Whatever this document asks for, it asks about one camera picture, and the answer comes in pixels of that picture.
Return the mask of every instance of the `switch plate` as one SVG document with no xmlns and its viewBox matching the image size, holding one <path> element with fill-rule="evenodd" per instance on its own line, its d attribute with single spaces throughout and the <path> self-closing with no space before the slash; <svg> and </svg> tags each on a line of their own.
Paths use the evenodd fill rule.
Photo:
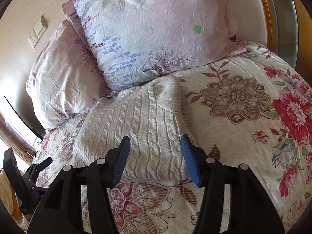
<svg viewBox="0 0 312 234">
<path fill-rule="evenodd" d="M 30 45 L 32 45 L 32 49 L 34 49 L 39 41 L 39 38 L 37 37 L 37 34 L 35 33 L 34 29 L 32 29 L 29 35 L 30 37 L 28 38 L 28 40 L 30 42 Z"/>
<path fill-rule="evenodd" d="M 38 39 L 40 39 L 41 36 L 43 35 L 44 31 L 46 30 L 46 25 L 45 25 L 45 22 L 44 22 L 42 16 L 40 17 L 39 21 L 36 23 L 34 30 L 35 30 L 35 33 L 36 33 Z"/>
</svg>

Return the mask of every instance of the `pillowcase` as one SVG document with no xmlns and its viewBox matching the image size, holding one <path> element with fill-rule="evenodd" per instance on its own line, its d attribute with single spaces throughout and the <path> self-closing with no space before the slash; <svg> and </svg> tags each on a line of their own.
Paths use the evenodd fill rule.
<svg viewBox="0 0 312 234">
<path fill-rule="evenodd" d="M 246 51 L 229 40 L 226 0 L 72 0 L 63 10 L 116 91 Z"/>
<path fill-rule="evenodd" d="M 46 130 L 90 111 L 102 96 L 110 93 L 96 60 L 67 20 L 35 61 L 26 91 Z"/>
</svg>

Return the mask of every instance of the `floral pillowcase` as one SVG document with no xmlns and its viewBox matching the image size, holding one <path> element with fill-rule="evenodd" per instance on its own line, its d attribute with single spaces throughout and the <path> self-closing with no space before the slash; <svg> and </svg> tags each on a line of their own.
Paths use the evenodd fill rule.
<svg viewBox="0 0 312 234">
<path fill-rule="evenodd" d="M 90 111 L 102 96 L 110 94 L 96 60 L 67 20 L 35 61 L 26 91 L 46 130 Z"/>
</svg>

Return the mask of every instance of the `screw head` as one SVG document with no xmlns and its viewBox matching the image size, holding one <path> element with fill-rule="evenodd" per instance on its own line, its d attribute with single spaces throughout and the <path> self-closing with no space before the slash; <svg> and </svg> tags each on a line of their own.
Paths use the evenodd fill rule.
<svg viewBox="0 0 312 234">
<path fill-rule="evenodd" d="M 68 165 L 65 165 L 64 167 L 63 167 L 63 170 L 65 171 L 65 172 L 67 172 L 67 171 L 69 171 L 71 169 L 71 166 L 68 164 Z"/>
<path fill-rule="evenodd" d="M 214 158 L 206 158 L 207 163 L 214 163 L 216 160 Z"/>
<path fill-rule="evenodd" d="M 245 163 L 242 163 L 242 164 L 240 165 L 240 167 L 241 167 L 241 169 L 243 169 L 243 170 L 248 170 L 248 168 L 249 168 L 249 166 L 246 165 Z"/>
<path fill-rule="evenodd" d="M 104 164 L 105 162 L 106 162 L 105 159 L 98 159 L 98 160 L 96 160 L 97 164 Z"/>
</svg>

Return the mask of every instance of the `white knit blanket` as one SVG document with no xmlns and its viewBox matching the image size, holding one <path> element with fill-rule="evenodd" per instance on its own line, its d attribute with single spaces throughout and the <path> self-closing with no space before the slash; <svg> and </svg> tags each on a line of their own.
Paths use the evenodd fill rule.
<svg viewBox="0 0 312 234">
<path fill-rule="evenodd" d="M 173 76 L 127 89 L 115 100 L 102 98 L 77 136 L 74 158 L 88 165 L 127 135 L 131 150 L 122 181 L 177 185 L 189 177 L 180 151 L 181 136 L 191 137 L 187 114 L 185 95 Z"/>
</svg>

